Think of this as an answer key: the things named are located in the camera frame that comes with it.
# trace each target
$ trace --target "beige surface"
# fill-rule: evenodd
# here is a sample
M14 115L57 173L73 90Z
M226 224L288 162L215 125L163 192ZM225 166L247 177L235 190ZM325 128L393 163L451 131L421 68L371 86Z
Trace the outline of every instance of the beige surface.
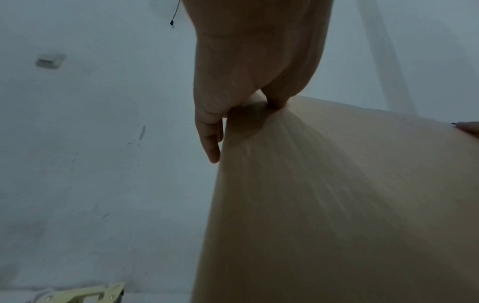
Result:
M479 140L296 98L233 112L193 302L479 302Z

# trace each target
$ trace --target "beige material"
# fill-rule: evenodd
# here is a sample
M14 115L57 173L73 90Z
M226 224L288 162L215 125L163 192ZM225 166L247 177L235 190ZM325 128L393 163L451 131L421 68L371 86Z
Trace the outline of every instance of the beige material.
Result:
M479 140L304 97L228 119L194 303L479 302Z

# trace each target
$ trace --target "hand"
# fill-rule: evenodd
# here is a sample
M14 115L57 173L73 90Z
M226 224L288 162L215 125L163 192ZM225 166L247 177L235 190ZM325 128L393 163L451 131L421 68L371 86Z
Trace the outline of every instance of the hand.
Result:
M321 59L332 0L184 0L197 31L195 124L212 163L222 118L261 89L283 107Z
M458 122L456 128L479 139L479 122Z

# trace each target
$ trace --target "wire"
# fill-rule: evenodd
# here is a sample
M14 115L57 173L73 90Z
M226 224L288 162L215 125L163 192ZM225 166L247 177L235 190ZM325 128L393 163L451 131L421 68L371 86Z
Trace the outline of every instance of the wire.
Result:
M176 6L176 11L175 11L175 14L173 15L173 18L171 18L171 21L170 21L170 25L173 26L173 19L175 18L176 16L176 13L178 12L178 8L180 7L180 2L181 0L178 0L178 5Z

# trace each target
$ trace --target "cable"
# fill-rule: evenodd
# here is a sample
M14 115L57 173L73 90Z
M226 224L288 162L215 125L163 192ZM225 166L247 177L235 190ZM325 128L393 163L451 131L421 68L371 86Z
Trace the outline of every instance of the cable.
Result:
M178 12L178 8L180 7L180 1L181 0L178 0L178 5L176 6L176 11L175 11L175 14L173 15L173 18L171 18L171 21L170 21L170 25L173 26L173 19L175 18L176 16L176 13Z

